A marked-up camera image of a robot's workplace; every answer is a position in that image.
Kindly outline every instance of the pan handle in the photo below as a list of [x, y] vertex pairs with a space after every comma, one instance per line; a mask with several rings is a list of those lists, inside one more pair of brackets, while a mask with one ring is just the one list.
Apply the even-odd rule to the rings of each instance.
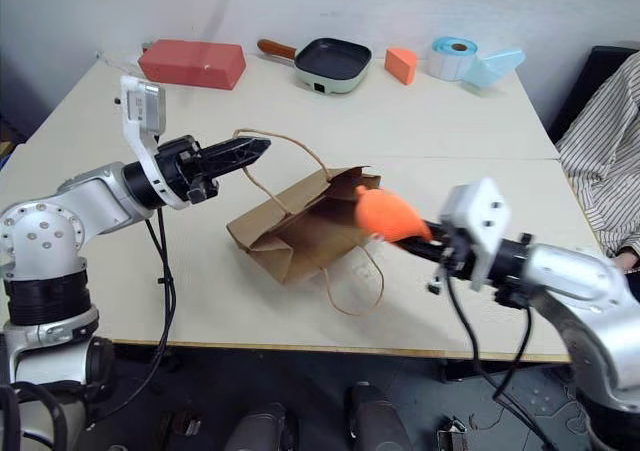
[[288, 59], [295, 59], [296, 57], [296, 48], [276, 43], [270, 39], [261, 39], [258, 41], [258, 48], [263, 53], [273, 54], [274, 56], [281, 56]]

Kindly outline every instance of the red box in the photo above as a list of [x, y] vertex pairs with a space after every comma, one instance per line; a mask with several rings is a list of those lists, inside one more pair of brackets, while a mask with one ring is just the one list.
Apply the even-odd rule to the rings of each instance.
[[151, 81], [233, 89], [246, 67], [242, 46], [160, 39], [138, 60]]

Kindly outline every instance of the floor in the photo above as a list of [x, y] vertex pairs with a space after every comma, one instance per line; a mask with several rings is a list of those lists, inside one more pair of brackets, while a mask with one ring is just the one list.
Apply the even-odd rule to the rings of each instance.
[[[140, 382], [145, 366], [132, 361], [136, 347], [119, 349], [120, 385], [110, 408]], [[79, 450], [159, 450], [165, 413], [200, 416], [198, 435], [172, 435], [168, 450], [223, 449], [233, 427], [256, 404], [279, 401], [301, 421], [301, 449], [349, 450], [345, 391], [358, 381], [381, 388], [396, 406], [415, 450], [435, 448], [434, 431], [458, 417], [468, 428], [469, 450], [539, 450], [540, 441], [491, 400], [481, 379], [443, 383], [439, 360], [336, 353], [176, 348], [150, 390], [118, 415], [84, 433]], [[511, 391], [534, 414], [561, 450], [587, 449], [584, 420], [571, 402], [571, 386], [552, 368], [518, 372]]]

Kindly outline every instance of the paper bag handle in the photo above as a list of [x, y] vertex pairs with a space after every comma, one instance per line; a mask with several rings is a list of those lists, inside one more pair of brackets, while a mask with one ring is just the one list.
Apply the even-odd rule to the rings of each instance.
[[378, 294], [378, 297], [376, 298], [375, 302], [366, 311], [362, 313], [352, 313], [338, 306], [336, 302], [333, 300], [333, 294], [331, 293], [331, 280], [329, 279], [329, 271], [327, 270], [327, 268], [320, 266], [320, 270], [324, 275], [324, 282], [327, 285], [327, 295], [329, 296], [329, 302], [331, 303], [331, 306], [336, 311], [340, 311], [342, 314], [346, 314], [347, 316], [368, 315], [369, 313], [373, 312], [373, 310], [375, 310], [378, 306], [380, 306], [380, 303], [382, 302], [382, 297], [384, 296], [384, 273], [382, 272], [382, 269], [380, 269], [380, 266], [378, 266], [378, 263], [376, 263], [375, 259], [373, 259], [373, 256], [371, 256], [371, 253], [367, 251], [367, 249], [364, 246], [358, 244], [357, 247], [360, 248], [362, 251], [364, 251], [364, 254], [367, 255], [367, 258], [369, 258], [369, 261], [371, 261], [371, 264], [373, 264], [374, 268], [376, 268], [376, 271], [378, 271], [378, 273], [380, 274], [380, 293]]
[[[329, 173], [329, 168], [327, 168], [327, 166], [322, 162], [322, 160], [316, 153], [314, 153], [311, 149], [309, 149], [309, 147], [306, 144], [301, 143], [297, 139], [290, 138], [289, 136], [285, 136], [284, 134], [276, 134], [276, 133], [271, 133], [269, 131], [259, 131], [257, 129], [251, 129], [251, 128], [236, 129], [233, 132], [233, 137], [236, 138], [239, 134], [242, 134], [242, 133], [253, 133], [253, 134], [260, 134], [263, 136], [271, 136], [273, 138], [285, 139], [287, 141], [292, 142], [295, 145], [298, 145], [304, 151], [306, 151], [307, 154], [309, 154], [313, 159], [315, 159], [316, 162], [320, 165], [320, 167], [322, 168], [322, 172], [324, 173], [324, 177], [327, 180], [327, 183], [331, 182], [331, 174]], [[293, 212], [289, 208], [287, 208], [287, 206], [280, 199], [278, 199], [278, 197], [275, 194], [273, 194], [266, 187], [264, 187], [264, 185], [259, 183], [256, 180], [256, 178], [254, 178], [251, 175], [251, 173], [249, 173], [249, 170], [247, 168], [242, 168], [242, 171], [244, 171], [244, 174], [247, 175], [247, 178], [249, 178], [249, 181], [255, 184], [262, 191], [264, 191], [271, 199], [273, 199], [273, 201], [278, 205], [278, 207], [280, 207], [280, 209], [282, 209], [285, 212], [287, 216], [293, 214]]]

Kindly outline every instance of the black cable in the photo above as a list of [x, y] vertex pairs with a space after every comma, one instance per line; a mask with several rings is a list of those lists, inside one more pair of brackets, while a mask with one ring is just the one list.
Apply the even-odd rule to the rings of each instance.
[[0, 386], [0, 402], [4, 415], [2, 449], [20, 449], [20, 407], [16, 392], [11, 386]]
[[507, 389], [507, 386], [509, 386], [509, 383], [511, 382], [511, 378], [513, 378], [513, 375], [515, 374], [516, 369], [518, 369], [518, 366], [520, 365], [520, 360], [522, 359], [524, 350], [527, 348], [527, 344], [529, 344], [529, 338], [531, 337], [531, 329], [533, 328], [533, 316], [531, 315], [531, 309], [529, 307], [524, 308], [524, 311], [527, 316], [527, 326], [524, 331], [524, 336], [522, 337], [520, 348], [518, 348], [518, 353], [516, 354], [516, 357], [511, 362], [511, 366], [509, 366], [509, 371], [507, 371], [506, 376], [500, 383], [500, 386], [498, 386], [498, 389], [496, 389], [496, 392], [493, 393], [494, 401], [498, 399], [500, 395], [504, 392], [504, 390]]
[[54, 451], [67, 451], [67, 416], [62, 410], [62, 406], [56, 398], [53, 397], [47, 388], [38, 384], [29, 383], [26, 381], [18, 381], [12, 383], [11, 386], [14, 389], [29, 395], [32, 398], [37, 399], [44, 404], [47, 411], [51, 415], [53, 421], [53, 450]]
[[144, 389], [148, 386], [148, 384], [151, 382], [151, 380], [155, 376], [155, 373], [158, 370], [158, 367], [160, 366], [160, 363], [162, 361], [162, 357], [164, 356], [164, 352], [167, 349], [167, 342], [169, 339], [169, 330], [171, 328], [171, 323], [173, 322], [173, 317], [176, 311], [176, 289], [173, 283], [171, 268], [169, 266], [169, 256], [167, 252], [167, 238], [165, 234], [164, 216], [162, 215], [162, 209], [158, 209], [157, 213], [158, 213], [158, 227], [160, 229], [160, 241], [158, 241], [158, 238], [153, 229], [153, 226], [151, 225], [151, 222], [149, 220], [145, 220], [145, 223], [147, 225], [147, 229], [149, 230], [149, 235], [151, 236], [151, 240], [153, 241], [153, 244], [156, 250], [158, 251], [158, 254], [160, 255], [160, 259], [162, 261], [163, 277], [161, 282], [164, 285], [164, 311], [165, 311], [164, 328], [162, 330], [162, 336], [160, 337], [158, 346], [152, 358], [151, 368], [149, 369], [149, 372], [147, 373], [147, 376], [145, 377], [144, 381], [142, 381], [140, 386], [138, 386], [138, 388], [133, 393], [131, 393], [131, 395], [129, 395], [129, 397], [125, 401], [123, 401], [122, 403], [120, 403], [118, 406], [111, 409], [110, 411], [98, 414], [93, 419], [92, 424], [95, 424], [99, 421], [102, 421], [114, 415], [118, 411], [122, 410], [123, 408], [131, 404], [131, 402], [134, 399], [136, 399], [140, 395], [140, 393], [142, 393], [142, 391], [144, 391]]
[[49, 449], [53, 449], [53, 443], [51, 441], [49, 441], [46, 438], [43, 438], [42, 436], [38, 436], [37, 434], [33, 434], [33, 433], [29, 433], [27, 431], [25, 431], [24, 433], [22, 433], [22, 437], [26, 438], [26, 439], [31, 439], [33, 441], [37, 441], [38, 443], [42, 444], [43, 446], [46, 446]]
[[[487, 374], [484, 369], [482, 369], [482, 364], [480, 363], [480, 348], [478, 346], [478, 339], [476, 338], [475, 332], [469, 324], [467, 317], [458, 302], [458, 298], [456, 296], [455, 290], [453, 288], [453, 283], [451, 282], [451, 274], [446, 266], [443, 266], [444, 269], [444, 277], [447, 285], [447, 289], [449, 291], [449, 297], [451, 298], [451, 302], [453, 307], [458, 315], [458, 318], [462, 322], [465, 330], [467, 331], [467, 335], [469, 336], [469, 340], [471, 341], [471, 347], [473, 350], [473, 367], [475, 371], [480, 374], [494, 389], [498, 388], [495, 380]], [[527, 426], [531, 431], [533, 431], [540, 440], [544, 443], [545, 449], [548, 450], [557, 450], [556, 446], [551, 442], [551, 440], [547, 437], [544, 431], [540, 428], [540, 426], [536, 423], [535, 418], [529, 411], [522, 406], [514, 397], [512, 397], [509, 393], [503, 391], [502, 395], [513, 405], [519, 412], [516, 412], [508, 403], [504, 402], [499, 397], [495, 399], [496, 403], [500, 404], [507, 411], [509, 411], [514, 417], [516, 417], [520, 422], [522, 422], [525, 426]]]

